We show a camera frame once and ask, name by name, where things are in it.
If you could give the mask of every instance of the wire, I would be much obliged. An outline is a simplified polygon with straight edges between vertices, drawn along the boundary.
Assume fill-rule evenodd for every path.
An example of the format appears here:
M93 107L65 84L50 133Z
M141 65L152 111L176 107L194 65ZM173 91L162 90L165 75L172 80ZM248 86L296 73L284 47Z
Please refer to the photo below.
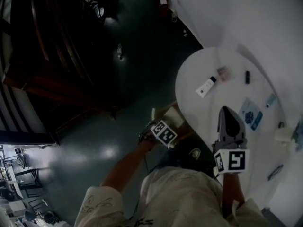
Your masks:
M148 170L147 161L146 161L146 155L144 156L144 165L145 165L145 169L146 169L147 174L148 174L150 171Z
M138 206L139 206L139 202L140 202L140 196L139 196L139 199L138 199L138 201L137 201L136 207L134 208L134 214L133 214L133 216L131 216L131 217L129 218L129 220L131 220L131 219L134 217L135 213L137 212Z

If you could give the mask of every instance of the dark floor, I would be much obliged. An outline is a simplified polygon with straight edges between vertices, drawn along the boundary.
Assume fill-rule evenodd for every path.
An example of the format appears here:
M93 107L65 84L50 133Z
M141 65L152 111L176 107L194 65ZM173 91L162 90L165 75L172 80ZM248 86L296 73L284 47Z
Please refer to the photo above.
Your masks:
M98 186L115 163L136 147L138 134L151 119L152 108L175 100L178 69L201 48L192 34L183 36L187 28L181 22L159 19L157 0L120 0L119 6L117 19L107 19L105 31L107 41L111 41L109 47L113 48L112 66L120 90L130 105L116 121L102 114L85 118L59 134L60 146L27 151L31 167L40 168L43 196L70 224L76 219L86 189ZM118 43L123 46L121 61L116 54ZM147 156L149 168L164 151L152 150ZM123 192L127 217L134 212L146 175L142 165Z

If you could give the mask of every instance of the desk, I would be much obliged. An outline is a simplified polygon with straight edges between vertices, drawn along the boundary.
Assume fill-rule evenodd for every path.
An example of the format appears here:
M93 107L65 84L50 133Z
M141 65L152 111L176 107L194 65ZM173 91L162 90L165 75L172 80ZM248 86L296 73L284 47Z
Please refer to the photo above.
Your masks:
M227 65L233 79L221 82L216 69ZM250 84L245 84L245 71L250 72ZM211 76L217 81L205 98L195 90ZM177 103L186 121L211 149L218 139L219 111L228 106L238 112L246 98L252 100L262 111L263 118L255 131L246 125L250 149L247 172L239 174L245 197L252 197L257 205L265 207L274 194L280 176L270 182L267 176L286 160L287 150L274 140L274 132L280 121L284 121L278 100L270 108L266 102L273 89L261 72L246 58L224 48L207 48L189 56L182 64L176 79Z
M17 194L19 197L24 198L23 195L22 195L22 192L21 192L21 190L20 190L20 188L19 188L18 182L17 182L17 180L16 180L16 177L15 177L15 174L14 174L14 171L13 171L13 167L8 166L8 167L7 167L7 171L8 171L8 173L9 173L9 175L10 175L11 180L14 182L13 184L10 184L10 183L7 181L8 185L13 185L14 188L15 188L16 194Z

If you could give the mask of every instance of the fire extinguisher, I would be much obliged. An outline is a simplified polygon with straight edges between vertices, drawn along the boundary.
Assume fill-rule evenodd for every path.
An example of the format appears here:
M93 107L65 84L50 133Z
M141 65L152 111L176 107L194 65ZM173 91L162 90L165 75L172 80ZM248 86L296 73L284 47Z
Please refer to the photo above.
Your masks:
M161 18L166 18L168 16L169 5L167 0L159 0L159 10Z

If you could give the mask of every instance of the printed shirt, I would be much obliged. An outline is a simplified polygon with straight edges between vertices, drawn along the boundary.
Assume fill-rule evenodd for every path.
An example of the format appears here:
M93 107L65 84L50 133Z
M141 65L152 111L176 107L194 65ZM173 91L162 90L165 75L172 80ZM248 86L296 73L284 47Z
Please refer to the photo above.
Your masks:
M165 167L143 181L138 210L122 213L122 196L111 187L90 187L75 227L268 227L252 199L227 219L222 216L222 187L202 172Z

